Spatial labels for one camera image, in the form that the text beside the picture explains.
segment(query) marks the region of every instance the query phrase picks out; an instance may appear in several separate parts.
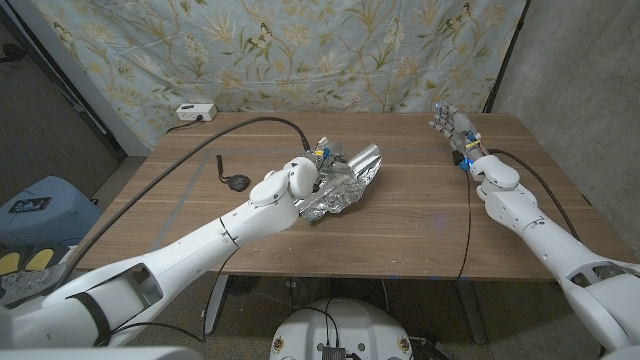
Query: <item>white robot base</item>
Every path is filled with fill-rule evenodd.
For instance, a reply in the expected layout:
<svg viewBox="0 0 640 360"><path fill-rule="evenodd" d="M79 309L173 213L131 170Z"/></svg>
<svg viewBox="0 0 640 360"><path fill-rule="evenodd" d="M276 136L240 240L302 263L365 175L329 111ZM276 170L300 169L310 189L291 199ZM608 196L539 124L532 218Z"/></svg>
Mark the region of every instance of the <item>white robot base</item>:
<svg viewBox="0 0 640 360"><path fill-rule="evenodd" d="M346 298L331 299L327 309L327 301L300 308L280 325L273 337L270 360L411 358L407 332L389 314ZM338 334L324 311L335 320Z"/></svg>

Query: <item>wall outlet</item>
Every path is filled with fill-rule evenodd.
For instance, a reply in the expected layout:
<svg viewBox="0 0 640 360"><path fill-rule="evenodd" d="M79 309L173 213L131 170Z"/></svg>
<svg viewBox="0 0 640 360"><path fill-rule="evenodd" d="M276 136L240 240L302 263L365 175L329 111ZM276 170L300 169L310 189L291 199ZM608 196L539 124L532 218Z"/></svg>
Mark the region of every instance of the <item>wall outlet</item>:
<svg viewBox="0 0 640 360"><path fill-rule="evenodd" d="M211 121L218 113L213 104L182 104L176 110L178 118L182 121L193 121L198 115L202 115L202 120Z"/></svg>

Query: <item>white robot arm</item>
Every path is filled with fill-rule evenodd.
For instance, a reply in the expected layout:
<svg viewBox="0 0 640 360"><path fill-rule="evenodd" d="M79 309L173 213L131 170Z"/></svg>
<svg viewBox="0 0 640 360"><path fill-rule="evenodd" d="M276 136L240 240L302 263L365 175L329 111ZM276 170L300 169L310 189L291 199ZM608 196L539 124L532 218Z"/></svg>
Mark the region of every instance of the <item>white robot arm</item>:
<svg viewBox="0 0 640 360"><path fill-rule="evenodd" d="M299 217L294 202L311 195L317 178L311 160L295 158L268 173L249 201L171 245L91 271L51 293L35 311L0 309L0 348L125 344L143 326L113 330L152 321L238 248L293 225Z"/></svg>
<svg viewBox="0 0 640 360"><path fill-rule="evenodd" d="M462 167L481 182L489 216L520 236L562 287L583 324L609 351L640 345L640 265L593 253L539 208L518 172L490 155L475 126L455 107L436 106L430 125L464 155Z"/></svg>

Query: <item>floral fabric backdrop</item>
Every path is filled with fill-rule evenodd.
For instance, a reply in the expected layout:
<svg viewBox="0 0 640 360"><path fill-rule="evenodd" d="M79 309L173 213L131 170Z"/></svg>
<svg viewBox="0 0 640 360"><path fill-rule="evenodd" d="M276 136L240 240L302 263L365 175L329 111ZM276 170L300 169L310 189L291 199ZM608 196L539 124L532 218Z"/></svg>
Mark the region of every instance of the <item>floral fabric backdrop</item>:
<svg viewBox="0 0 640 360"><path fill-rule="evenodd" d="M219 111L480 112L525 0L32 0L152 149Z"/></svg>

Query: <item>yellow object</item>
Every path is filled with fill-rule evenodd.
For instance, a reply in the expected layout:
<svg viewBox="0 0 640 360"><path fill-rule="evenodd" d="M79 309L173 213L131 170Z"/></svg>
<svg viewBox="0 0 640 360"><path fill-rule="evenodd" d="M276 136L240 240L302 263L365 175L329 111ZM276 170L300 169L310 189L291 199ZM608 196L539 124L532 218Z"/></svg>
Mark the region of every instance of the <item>yellow object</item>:
<svg viewBox="0 0 640 360"><path fill-rule="evenodd" d="M471 144L467 144L467 149L471 148L471 147L474 147L474 146L476 146L478 144L480 144L480 140L474 141Z"/></svg>
<svg viewBox="0 0 640 360"><path fill-rule="evenodd" d="M53 250L44 249L35 254L27 266L25 266L25 270L42 270L49 265L51 258L53 257Z"/></svg>
<svg viewBox="0 0 640 360"><path fill-rule="evenodd" d="M20 254L9 253L0 258L0 275L6 275L14 271L18 271L18 263L20 262Z"/></svg>

